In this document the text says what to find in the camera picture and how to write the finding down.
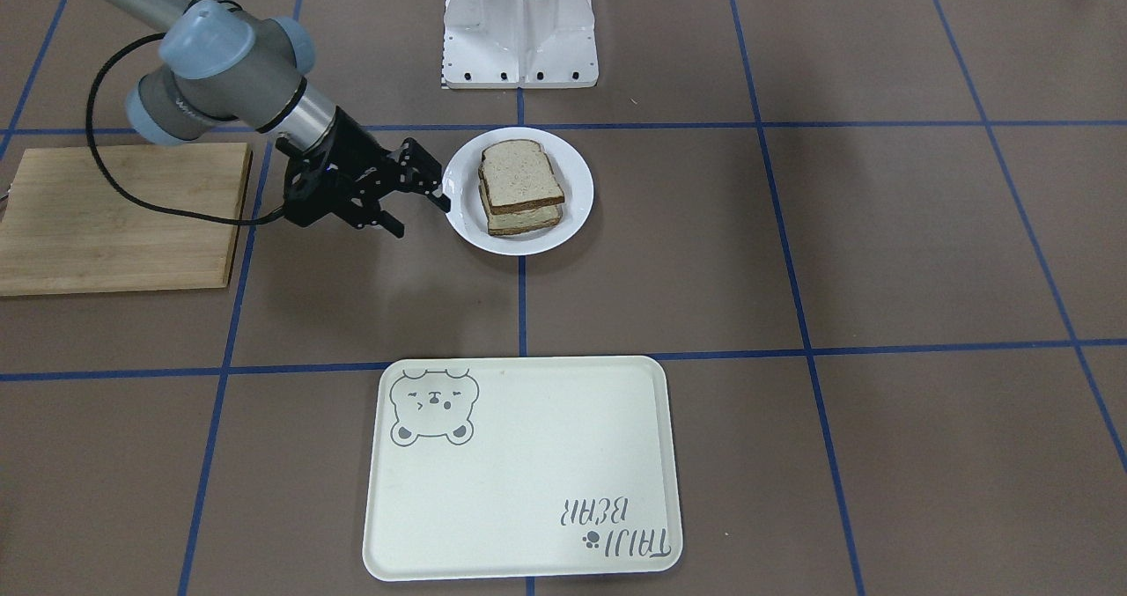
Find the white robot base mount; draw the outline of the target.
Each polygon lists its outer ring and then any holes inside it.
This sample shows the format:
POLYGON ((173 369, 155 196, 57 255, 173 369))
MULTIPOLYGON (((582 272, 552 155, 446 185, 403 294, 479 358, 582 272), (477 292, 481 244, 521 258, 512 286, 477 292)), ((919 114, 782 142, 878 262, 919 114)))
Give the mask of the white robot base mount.
POLYGON ((440 83, 451 90, 589 88, 593 0, 446 0, 440 83))

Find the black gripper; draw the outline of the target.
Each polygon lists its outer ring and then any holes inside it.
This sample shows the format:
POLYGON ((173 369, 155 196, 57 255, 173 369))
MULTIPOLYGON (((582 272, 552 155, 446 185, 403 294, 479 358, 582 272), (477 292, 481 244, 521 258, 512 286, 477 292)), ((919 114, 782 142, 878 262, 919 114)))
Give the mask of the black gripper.
POLYGON ((402 239, 405 225, 383 210, 384 196, 416 194, 442 212, 452 207, 443 192, 444 167, 417 140, 405 137, 387 150, 341 109, 318 145, 300 151, 279 137, 277 148, 287 157, 282 216, 294 225, 332 215, 355 230, 379 228, 402 239))

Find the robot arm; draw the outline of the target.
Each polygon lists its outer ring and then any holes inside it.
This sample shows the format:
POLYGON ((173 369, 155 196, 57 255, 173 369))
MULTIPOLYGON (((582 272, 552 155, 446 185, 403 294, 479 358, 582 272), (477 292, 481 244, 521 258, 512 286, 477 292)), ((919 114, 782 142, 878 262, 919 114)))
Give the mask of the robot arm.
POLYGON ((104 0, 151 27, 107 60, 85 103, 85 140, 113 190, 137 206, 166 215, 221 217, 158 206, 130 194, 109 172, 94 132, 95 103, 104 79, 121 59, 157 43, 160 66, 126 96, 130 126, 150 143, 185 145, 228 122, 274 140, 287 158, 281 207, 257 225, 278 219, 310 226, 334 216, 363 230, 378 226, 402 238, 405 226, 383 210, 390 194, 416 194, 451 210, 443 194, 443 167, 416 140, 393 151, 379 145, 361 124, 309 81, 313 39, 293 18, 257 18, 234 0, 104 0))

